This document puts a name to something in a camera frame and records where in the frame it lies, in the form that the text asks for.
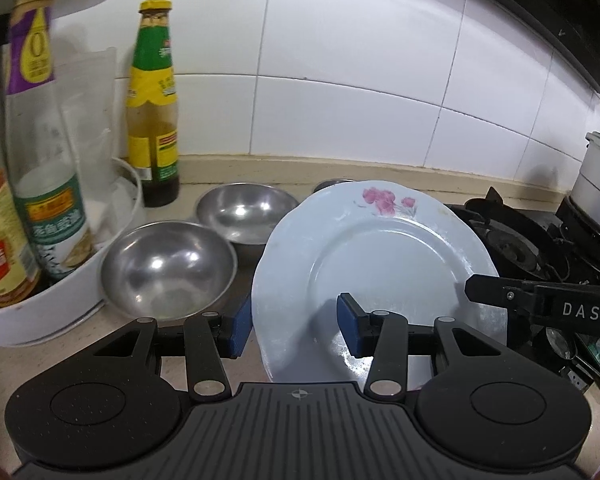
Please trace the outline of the purple label soy bottle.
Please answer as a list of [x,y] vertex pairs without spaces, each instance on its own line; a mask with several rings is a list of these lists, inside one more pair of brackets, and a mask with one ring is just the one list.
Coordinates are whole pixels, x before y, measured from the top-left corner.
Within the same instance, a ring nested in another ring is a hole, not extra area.
[[54,280],[93,252],[76,159],[56,96],[50,7],[16,0],[9,18],[6,158],[16,207],[38,262]]

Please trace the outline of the floral white plate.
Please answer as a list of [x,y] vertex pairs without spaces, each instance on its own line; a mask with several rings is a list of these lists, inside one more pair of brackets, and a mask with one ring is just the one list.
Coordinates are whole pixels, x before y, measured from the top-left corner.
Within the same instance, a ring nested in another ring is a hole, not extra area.
[[498,273],[486,246],[435,198],[386,181],[339,183],[275,227],[252,281],[253,328],[272,382],[365,382],[370,359],[350,355],[337,322],[348,292],[367,312],[415,325],[452,316],[500,344],[505,310],[464,293]]

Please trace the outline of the steel bowl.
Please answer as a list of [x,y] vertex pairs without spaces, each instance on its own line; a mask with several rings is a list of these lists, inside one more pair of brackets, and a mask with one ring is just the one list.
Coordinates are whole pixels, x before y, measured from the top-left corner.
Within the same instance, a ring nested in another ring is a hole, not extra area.
[[112,242],[98,284],[120,314],[170,323],[222,304],[237,271],[235,249],[220,234],[190,221],[163,220]]
[[286,214],[299,205],[289,193],[260,183],[229,183],[201,195],[194,217],[233,244],[264,246]]
[[350,183],[350,182],[354,182],[352,179],[329,179],[329,180],[325,180],[320,182],[312,191],[312,193],[317,193],[320,192],[321,190],[324,190],[325,188],[330,188],[331,186],[337,185],[337,184],[341,184],[341,183]]

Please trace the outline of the green yellow oyster sauce bottle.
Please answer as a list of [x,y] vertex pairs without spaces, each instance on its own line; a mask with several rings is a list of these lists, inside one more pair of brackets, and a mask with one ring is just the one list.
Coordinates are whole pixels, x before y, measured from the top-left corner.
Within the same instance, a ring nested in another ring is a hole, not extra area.
[[169,0],[145,0],[140,4],[140,26],[125,101],[129,164],[140,176],[147,207],[166,206],[180,192],[171,9]]

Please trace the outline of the white two-tier spice rack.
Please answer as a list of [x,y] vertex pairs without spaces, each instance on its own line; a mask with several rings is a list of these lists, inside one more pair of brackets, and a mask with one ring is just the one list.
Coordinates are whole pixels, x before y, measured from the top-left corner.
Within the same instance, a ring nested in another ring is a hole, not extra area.
[[[14,190],[10,184],[7,167],[5,120],[7,70],[9,68],[9,18],[15,6],[15,1],[0,0],[0,150],[16,206]],[[62,62],[70,60],[70,58],[62,61],[57,58],[57,42],[53,38],[54,21],[61,16],[92,8],[105,1],[53,0],[52,2],[50,7],[50,47],[52,48],[54,62],[57,99],[56,67]],[[51,278],[50,274],[46,273],[38,259],[36,259],[42,270],[42,276],[33,294],[19,304],[0,308],[0,347],[23,347],[52,339],[68,332],[73,326],[80,324],[99,309],[104,299],[98,284],[99,266],[102,257],[112,242],[127,230],[138,226],[145,217],[140,177],[124,160],[114,157],[114,161],[121,167],[122,174],[137,189],[135,205],[128,225],[101,250],[95,248],[93,240],[93,252],[87,262],[59,281]]]

